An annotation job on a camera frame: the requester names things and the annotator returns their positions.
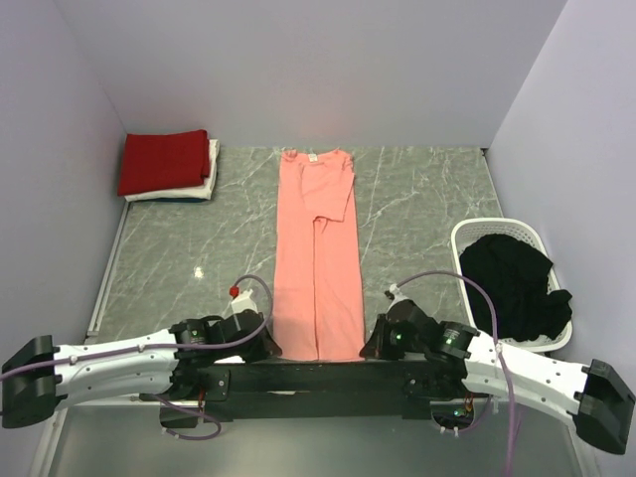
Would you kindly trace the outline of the pink t-shirt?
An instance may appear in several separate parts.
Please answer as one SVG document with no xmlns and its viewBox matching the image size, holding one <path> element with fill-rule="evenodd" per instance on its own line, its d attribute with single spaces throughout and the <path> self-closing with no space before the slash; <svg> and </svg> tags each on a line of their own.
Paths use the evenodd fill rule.
<svg viewBox="0 0 636 477">
<path fill-rule="evenodd" d="M 365 341 L 350 153 L 281 155 L 273 335 L 292 361 L 355 362 Z"/>
</svg>

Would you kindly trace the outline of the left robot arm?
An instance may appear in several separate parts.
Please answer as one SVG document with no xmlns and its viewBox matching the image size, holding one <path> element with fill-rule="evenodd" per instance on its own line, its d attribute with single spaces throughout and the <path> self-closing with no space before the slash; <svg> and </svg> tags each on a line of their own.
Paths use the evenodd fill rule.
<svg viewBox="0 0 636 477">
<path fill-rule="evenodd" d="M 200 371 L 239 357 L 253 363 L 278 357 L 262 313 L 183 320 L 149 335 L 94 345 L 60 345 L 50 335 L 31 339 L 1 368 L 1 424 L 43 422 L 87 401 L 130 394 L 191 397 Z"/>
</svg>

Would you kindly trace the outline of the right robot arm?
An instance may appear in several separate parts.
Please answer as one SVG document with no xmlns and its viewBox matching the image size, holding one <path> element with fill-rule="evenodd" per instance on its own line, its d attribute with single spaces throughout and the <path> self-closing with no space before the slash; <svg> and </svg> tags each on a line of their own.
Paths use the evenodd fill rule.
<svg viewBox="0 0 636 477">
<path fill-rule="evenodd" d="M 554 360 L 461 323 L 437 322 L 402 299 L 378 316 L 360 355 L 397 361 L 408 354 L 422 354 L 439 368 L 436 384 L 447 396 L 467 390 L 507 398 L 560 420 L 601 451 L 622 455 L 627 449 L 635 395 L 603 361 Z"/>
</svg>

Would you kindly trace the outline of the black base beam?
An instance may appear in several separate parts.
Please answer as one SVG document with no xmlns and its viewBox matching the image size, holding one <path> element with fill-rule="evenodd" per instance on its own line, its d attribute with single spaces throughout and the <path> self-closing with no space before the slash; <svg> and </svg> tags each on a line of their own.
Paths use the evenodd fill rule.
<svg viewBox="0 0 636 477">
<path fill-rule="evenodd" d="M 216 364 L 177 371 L 171 402 L 201 401 L 220 422 L 259 418 L 429 419 L 434 402 L 468 398 L 461 371 L 427 361 Z"/>
</svg>

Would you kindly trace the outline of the white plastic laundry basket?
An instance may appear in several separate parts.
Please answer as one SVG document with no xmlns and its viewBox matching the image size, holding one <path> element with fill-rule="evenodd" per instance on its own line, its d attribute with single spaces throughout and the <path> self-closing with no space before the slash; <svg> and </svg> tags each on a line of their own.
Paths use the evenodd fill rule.
<svg viewBox="0 0 636 477">
<path fill-rule="evenodd" d="M 462 274 L 460 265 L 460 255 L 465 248 L 483 236 L 506 235 L 523 241 L 533 248 L 543 253 L 547 258 L 548 254 L 544 244 L 536 231 L 527 224 L 513 219 L 470 219 L 458 223 L 451 233 L 451 247 L 453 252 L 454 270 Z M 557 282 L 557 277 L 553 268 L 549 273 L 549 291 L 564 290 Z M 501 341 L 527 349 L 535 353 L 550 353 L 562 349 L 570 341 L 573 332 L 572 316 L 563 331 L 552 340 L 544 335 L 535 341 L 517 342 L 512 338 L 500 338 Z"/>
</svg>

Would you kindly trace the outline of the black t-shirt in basket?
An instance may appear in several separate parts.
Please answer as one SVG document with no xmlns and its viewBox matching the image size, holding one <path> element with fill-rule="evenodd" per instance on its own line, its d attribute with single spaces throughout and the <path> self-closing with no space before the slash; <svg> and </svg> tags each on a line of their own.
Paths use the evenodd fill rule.
<svg viewBox="0 0 636 477">
<path fill-rule="evenodd" d="M 554 340 L 570 322 L 572 295 L 548 290 L 553 263 L 529 244 L 506 235 L 483 236 L 461 253 L 460 265 L 491 298 L 498 337 Z"/>
</svg>

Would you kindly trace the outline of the folded white t-shirt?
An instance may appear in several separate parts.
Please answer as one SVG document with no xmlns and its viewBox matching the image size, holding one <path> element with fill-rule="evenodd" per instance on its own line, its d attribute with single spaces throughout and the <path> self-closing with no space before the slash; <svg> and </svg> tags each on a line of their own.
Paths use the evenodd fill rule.
<svg viewBox="0 0 636 477">
<path fill-rule="evenodd" d="M 210 160 L 210 175 L 204 179 L 204 183 L 201 186 L 189 187 L 189 188 L 177 188 L 166 189 L 160 191 L 151 191 L 141 194 L 126 195 L 125 201 L 132 202 L 149 202 L 155 199 L 161 198 L 196 198 L 206 199 L 209 201 L 212 198 L 213 190 L 217 180 L 218 173 L 218 156 L 220 153 L 220 143 L 218 139 L 209 140 L 209 160 Z"/>
</svg>

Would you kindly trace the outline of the folded blue t-shirt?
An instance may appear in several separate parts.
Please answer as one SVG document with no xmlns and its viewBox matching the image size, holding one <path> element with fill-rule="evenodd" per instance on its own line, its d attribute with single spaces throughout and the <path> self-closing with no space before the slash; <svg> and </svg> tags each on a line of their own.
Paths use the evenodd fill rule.
<svg viewBox="0 0 636 477">
<path fill-rule="evenodd" d="M 200 204 L 200 203 L 207 202 L 207 200 L 196 199 L 196 198 L 161 198 L 161 199 L 155 199 L 155 202 L 171 203 L 171 204 Z"/>
</svg>

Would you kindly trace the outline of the folded red t-shirt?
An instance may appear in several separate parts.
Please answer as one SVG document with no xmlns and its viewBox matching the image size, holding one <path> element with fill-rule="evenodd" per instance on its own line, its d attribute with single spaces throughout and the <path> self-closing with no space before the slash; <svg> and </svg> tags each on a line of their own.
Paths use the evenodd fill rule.
<svg viewBox="0 0 636 477">
<path fill-rule="evenodd" d="M 210 176 L 208 132 L 128 134 L 118 196 L 202 186 Z"/>
</svg>

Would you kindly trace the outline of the aluminium frame rail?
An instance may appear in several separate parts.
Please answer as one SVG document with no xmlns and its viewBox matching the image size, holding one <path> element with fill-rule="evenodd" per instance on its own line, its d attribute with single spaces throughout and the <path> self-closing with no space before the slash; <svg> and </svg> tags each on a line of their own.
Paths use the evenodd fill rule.
<svg viewBox="0 0 636 477">
<path fill-rule="evenodd" d="M 51 471 L 54 457 L 58 444 L 63 434 L 65 423 L 68 419 L 69 412 L 74 408 L 87 406 L 89 408 L 126 408 L 126 407 L 157 407 L 157 401 L 142 401 L 139 397 L 133 395 L 124 395 L 123 397 L 110 397 L 97 400 L 91 400 L 84 403 L 76 404 L 73 407 L 64 408 L 55 411 L 53 416 L 46 420 L 45 427 L 36 449 L 33 462 L 29 471 L 29 477 L 47 477 Z"/>
</svg>

